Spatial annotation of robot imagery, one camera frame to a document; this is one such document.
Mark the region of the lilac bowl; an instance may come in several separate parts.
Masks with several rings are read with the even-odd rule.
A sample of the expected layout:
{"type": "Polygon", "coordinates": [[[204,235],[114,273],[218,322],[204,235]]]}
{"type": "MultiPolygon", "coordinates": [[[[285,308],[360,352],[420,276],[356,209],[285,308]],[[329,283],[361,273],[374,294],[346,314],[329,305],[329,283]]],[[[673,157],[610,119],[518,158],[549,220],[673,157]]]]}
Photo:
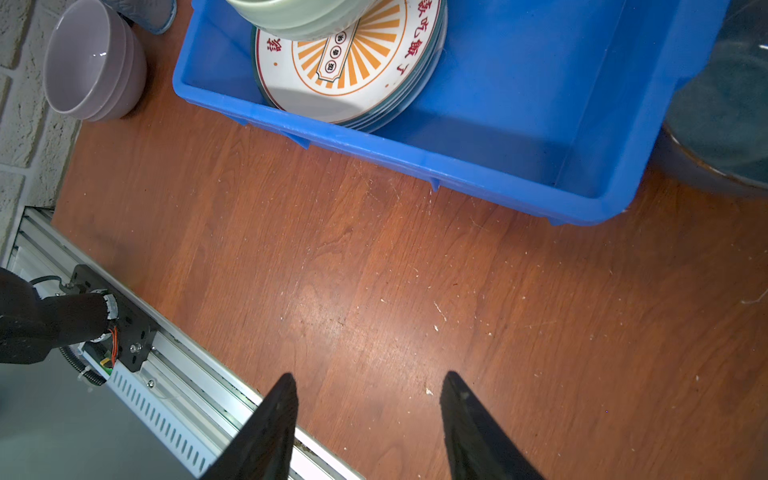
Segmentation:
{"type": "Polygon", "coordinates": [[[119,119],[138,104],[147,79],[144,49],[100,1],[70,5],[50,36],[43,88],[50,107],[81,121],[119,119]]]}

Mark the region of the sunburst pattern plate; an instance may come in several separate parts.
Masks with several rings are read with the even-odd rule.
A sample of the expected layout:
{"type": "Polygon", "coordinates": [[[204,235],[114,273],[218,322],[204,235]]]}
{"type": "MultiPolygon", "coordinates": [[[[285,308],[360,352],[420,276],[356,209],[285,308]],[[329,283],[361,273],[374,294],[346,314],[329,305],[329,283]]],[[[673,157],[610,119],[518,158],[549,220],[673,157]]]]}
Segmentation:
{"type": "Polygon", "coordinates": [[[380,1],[325,39],[289,41],[255,29],[254,75],[270,106],[374,131],[421,93],[440,59],[445,1],[380,1]]]}

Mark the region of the blue grey bowl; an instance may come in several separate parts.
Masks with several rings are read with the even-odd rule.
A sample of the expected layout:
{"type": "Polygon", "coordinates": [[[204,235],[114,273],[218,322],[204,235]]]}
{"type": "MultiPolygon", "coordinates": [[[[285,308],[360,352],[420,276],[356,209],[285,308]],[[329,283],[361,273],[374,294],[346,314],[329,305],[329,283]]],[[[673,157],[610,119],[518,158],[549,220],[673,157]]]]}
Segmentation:
{"type": "Polygon", "coordinates": [[[670,103],[650,163],[710,193],[767,196],[767,3],[732,1],[708,62],[670,103]]]}

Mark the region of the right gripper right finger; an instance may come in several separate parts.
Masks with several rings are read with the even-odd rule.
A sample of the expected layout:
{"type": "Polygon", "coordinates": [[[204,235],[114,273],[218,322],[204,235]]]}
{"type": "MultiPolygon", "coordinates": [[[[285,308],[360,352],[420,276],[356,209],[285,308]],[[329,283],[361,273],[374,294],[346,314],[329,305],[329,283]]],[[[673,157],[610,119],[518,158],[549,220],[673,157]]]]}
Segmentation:
{"type": "Polygon", "coordinates": [[[453,479],[543,479],[455,371],[443,380],[440,408],[453,479]]]}

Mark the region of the grey translucent cup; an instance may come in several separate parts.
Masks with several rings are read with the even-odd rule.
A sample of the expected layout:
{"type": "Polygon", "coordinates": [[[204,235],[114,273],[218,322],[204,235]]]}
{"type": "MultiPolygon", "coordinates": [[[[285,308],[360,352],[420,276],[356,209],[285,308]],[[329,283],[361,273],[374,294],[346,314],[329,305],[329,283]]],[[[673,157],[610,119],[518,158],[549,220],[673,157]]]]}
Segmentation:
{"type": "Polygon", "coordinates": [[[176,0],[103,0],[103,3],[154,35],[165,33],[177,14],[176,0]]]}

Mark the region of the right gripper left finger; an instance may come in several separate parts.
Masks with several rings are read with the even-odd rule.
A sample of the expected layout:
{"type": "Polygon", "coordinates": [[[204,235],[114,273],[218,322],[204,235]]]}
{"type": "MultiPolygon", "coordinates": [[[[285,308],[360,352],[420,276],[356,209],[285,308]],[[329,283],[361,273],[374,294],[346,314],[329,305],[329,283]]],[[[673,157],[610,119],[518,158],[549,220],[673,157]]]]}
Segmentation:
{"type": "Polygon", "coordinates": [[[285,373],[202,479],[287,479],[298,409],[295,379],[285,373]]]}

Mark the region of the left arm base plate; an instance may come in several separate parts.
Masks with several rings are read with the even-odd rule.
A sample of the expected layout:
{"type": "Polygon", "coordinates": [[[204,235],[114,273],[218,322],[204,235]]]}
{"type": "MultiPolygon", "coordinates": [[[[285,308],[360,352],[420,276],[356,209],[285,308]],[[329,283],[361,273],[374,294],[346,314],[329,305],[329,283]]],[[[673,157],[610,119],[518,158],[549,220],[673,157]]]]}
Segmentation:
{"type": "Polygon", "coordinates": [[[78,350],[87,361],[100,370],[102,376],[114,369],[112,356],[115,356],[117,363],[136,373],[148,359],[159,325],[143,310],[137,300],[132,300],[115,282],[107,280],[86,264],[74,267],[64,292],[70,295],[101,290],[105,290],[116,300],[117,318],[110,321],[110,327],[117,332],[116,344],[114,346],[111,332],[107,331],[101,341],[94,339],[84,342],[78,346],[78,350]]]}

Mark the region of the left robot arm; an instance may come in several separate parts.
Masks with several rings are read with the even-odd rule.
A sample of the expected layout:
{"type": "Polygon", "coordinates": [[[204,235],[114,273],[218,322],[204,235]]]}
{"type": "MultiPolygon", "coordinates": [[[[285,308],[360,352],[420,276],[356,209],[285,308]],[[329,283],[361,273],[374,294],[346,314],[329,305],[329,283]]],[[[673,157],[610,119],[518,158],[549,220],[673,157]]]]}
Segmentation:
{"type": "Polygon", "coordinates": [[[35,364],[49,352],[96,339],[117,318],[117,304],[107,293],[43,298],[34,286],[1,271],[1,362],[35,364]]]}

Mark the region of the green bowl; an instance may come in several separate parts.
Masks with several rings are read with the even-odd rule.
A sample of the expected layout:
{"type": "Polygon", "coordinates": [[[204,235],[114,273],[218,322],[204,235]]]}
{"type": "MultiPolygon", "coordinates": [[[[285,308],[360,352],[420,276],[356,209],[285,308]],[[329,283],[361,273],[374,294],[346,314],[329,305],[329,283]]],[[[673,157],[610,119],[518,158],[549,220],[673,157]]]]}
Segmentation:
{"type": "Polygon", "coordinates": [[[374,0],[227,0],[258,29],[291,41],[323,39],[357,22],[374,0]]]}

